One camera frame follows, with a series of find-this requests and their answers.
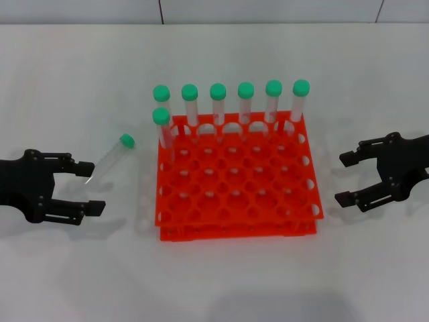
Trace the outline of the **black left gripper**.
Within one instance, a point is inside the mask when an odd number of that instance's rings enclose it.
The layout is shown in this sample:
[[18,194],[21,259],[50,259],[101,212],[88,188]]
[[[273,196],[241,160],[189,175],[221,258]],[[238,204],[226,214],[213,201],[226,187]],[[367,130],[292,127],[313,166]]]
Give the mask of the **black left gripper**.
[[100,217],[106,202],[52,199],[54,173],[89,178],[94,169],[92,162],[76,162],[70,153],[26,150],[19,159],[0,160],[0,205],[20,210],[30,223],[80,225],[84,217]]

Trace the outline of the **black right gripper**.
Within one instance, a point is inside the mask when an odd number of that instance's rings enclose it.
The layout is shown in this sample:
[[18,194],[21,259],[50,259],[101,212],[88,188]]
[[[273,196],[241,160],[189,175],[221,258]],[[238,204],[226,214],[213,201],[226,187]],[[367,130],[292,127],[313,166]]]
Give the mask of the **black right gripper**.
[[355,151],[339,156],[345,167],[371,158],[377,158],[382,182],[359,191],[337,193],[334,197],[342,208],[356,205],[366,212],[392,201],[406,200],[415,185],[429,179],[429,135],[405,139],[393,132],[360,141]]

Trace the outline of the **green capped clear test tube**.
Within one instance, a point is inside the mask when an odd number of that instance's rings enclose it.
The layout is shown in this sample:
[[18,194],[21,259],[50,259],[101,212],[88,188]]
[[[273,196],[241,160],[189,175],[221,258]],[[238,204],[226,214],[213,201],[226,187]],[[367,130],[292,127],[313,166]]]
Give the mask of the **green capped clear test tube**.
[[175,157],[174,137],[170,112],[165,107],[157,107],[152,112],[152,118],[157,127],[160,145],[168,153],[169,160],[173,161]]
[[171,124],[173,125],[172,120],[172,110],[170,107],[170,90],[166,85],[157,85],[153,89],[153,96],[156,102],[157,107],[165,107],[170,112]]
[[239,123],[241,124],[243,133],[245,133],[245,125],[250,123],[254,86],[250,82],[242,82],[238,86],[237,93],[240,98]]
[[310,92],[310,83],[307,80],[299,79],[294,82],[292,89],[293,100],[292,108],[290,113],[290,121],[293,123],[298,123],[301,120],[306,97]]
[[95,169],[91,176],[85,180],[84,184],[95,182],[102,179],[122,158],[135,148],[135,140],[128,133],[120,136],[117,142],[109,149],[107,153],[95,164]]
[[188,125],[190,129],[194,129],[199,124],[198,89],[194,84],[187,84],[182,87],[181,94],[185,104]]
[[227,90],[225,85],[215,83],[210,87],[210,97],[212,99],[213,123],[219,127],[217,135],[221,134],[221,126],[225,123],[225,98]]
[[279,97],[282,93],[282,83],[279,80],[269,80],[265,86],[267,104],[264,120],[266,123],[274,123],[278,110]]

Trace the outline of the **orange plastic test tube rack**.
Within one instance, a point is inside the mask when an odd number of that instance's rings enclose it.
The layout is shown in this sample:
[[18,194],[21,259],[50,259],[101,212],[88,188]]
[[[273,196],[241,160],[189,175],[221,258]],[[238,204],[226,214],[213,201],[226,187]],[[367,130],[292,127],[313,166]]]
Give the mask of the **orange plastic test tube rack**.
[[201,115],[174,117],[172,149],[158,150],[155,225],[160,239],[184,242],[316,233],[324,217],[304,121],[288,111],[248,124]]

